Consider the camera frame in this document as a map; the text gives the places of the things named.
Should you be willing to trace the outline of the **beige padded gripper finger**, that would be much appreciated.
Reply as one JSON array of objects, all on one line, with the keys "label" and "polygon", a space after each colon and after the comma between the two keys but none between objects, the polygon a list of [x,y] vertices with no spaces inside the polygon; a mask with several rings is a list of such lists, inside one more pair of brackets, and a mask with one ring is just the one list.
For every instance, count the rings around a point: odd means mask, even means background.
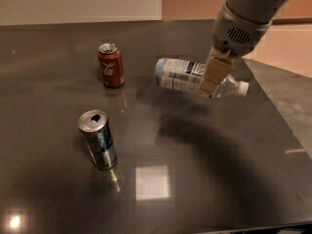
[{"label": "beige padded gripper finger", "polygon": [[234,70],[233,57],[230,54],[231,51],[223,52],[215,47],[211,47],[200,83],[202,91],[212,93]]}]

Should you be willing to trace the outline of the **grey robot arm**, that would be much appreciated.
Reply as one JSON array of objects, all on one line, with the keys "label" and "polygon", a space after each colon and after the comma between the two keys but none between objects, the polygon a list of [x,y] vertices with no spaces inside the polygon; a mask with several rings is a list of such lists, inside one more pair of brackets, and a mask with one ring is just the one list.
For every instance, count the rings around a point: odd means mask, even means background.
[{"label": "grey robot arm", "polygon": [[233,71],[233,60],[250,53],[289,0],[226,0],[214,22],[212,46],[200,89],[211,93]]}]

